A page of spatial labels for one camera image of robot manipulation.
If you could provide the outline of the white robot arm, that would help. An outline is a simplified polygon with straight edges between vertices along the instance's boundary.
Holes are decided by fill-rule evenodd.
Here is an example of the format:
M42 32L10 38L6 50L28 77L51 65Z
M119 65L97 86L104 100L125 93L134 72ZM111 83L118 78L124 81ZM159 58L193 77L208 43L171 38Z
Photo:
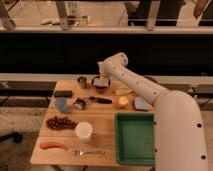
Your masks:
M100 79L115 77L154 107L156 171L209 171L201 111L196 100L126 68L120 52L98 62Z

